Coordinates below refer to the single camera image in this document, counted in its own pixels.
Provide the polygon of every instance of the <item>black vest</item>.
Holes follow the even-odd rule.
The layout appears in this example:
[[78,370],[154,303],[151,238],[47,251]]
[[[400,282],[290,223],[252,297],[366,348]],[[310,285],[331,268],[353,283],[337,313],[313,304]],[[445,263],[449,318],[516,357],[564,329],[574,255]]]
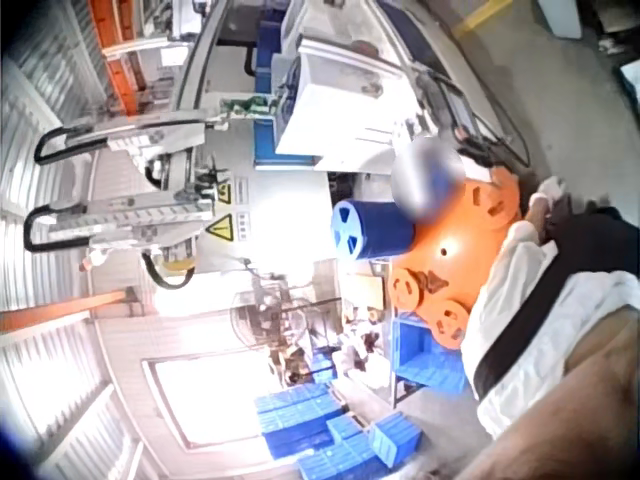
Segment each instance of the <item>black vest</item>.
[[615,271],[640,274],[639,230],[622,220],[614,208],[573,215],[549,235],[558,246],[558,254],[478,364],[473,384],[480,400],[502,380],[533,341],[571,275]]

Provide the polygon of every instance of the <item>worker in background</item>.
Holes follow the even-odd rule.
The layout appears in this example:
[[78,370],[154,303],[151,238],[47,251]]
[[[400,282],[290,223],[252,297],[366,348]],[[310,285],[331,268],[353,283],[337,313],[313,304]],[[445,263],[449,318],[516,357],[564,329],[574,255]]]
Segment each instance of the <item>worker in background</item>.
[[541,243],[563,194],[552,177],[531,197],[471,312],[462,358],[496,440],[459,480],[640,478],[638,228],[597,208]]

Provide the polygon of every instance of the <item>hand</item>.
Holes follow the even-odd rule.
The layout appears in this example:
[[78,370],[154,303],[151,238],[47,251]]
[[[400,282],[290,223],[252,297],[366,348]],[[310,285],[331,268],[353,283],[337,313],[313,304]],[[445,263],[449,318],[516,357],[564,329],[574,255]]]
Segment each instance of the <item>hand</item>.
[[549,202],[549,208],[553,208],[554,203],[562,198],[566,190],[565,183],[558,177],[549,177],[538,187],[538,191],[531,195],[529,206],[537,198],[544,197]]

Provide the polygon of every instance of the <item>concrete floor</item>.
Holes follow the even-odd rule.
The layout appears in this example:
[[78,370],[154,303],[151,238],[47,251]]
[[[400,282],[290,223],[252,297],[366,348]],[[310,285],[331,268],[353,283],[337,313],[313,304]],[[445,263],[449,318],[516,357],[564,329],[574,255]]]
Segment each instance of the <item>concrete floor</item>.
[[535,2],[518,0],[460,43],[527,139],[538,177],[559,175],[584,198],[608,194],[638,224],[640,134],[594,35],[558,39]]
[[[465,2],[428,3],[451,25],[467,13],[456,11]],[[533,0],[517,0],[464,36],[461,46],[525,136],[536,177],[559,175],[577,197],[608,194],[628,221],[640,223],[640,133],[593,35],[557,39]],[[362,178],[355,195],[387,200],[388,179]],[[388,413],[374,395],[342,388],[364,417]],[[428,441],[395,476],[430,478],[434,468],[441,471],[436,478],[455,475],[490,442],[475,408],[470,392],[448,397],[423,389],[402,402],[399,409],[423,427]]]

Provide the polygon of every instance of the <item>white shirt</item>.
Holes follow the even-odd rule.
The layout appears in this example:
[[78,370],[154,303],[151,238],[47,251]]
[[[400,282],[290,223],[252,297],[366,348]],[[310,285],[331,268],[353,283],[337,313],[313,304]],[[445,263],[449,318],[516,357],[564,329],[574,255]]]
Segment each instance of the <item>white shirt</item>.
[[[558,254],[539,245],[527,221],[509,229],[487,283],[473,306],[462,361],[473,386],[480,360],[518,312]],[[628,272],[582,272],[569,277],[531,344],[478,406],[478,418],[495,438],[562,380],[564,362],[604,316],[630,305],[640,309],[640,283]]]

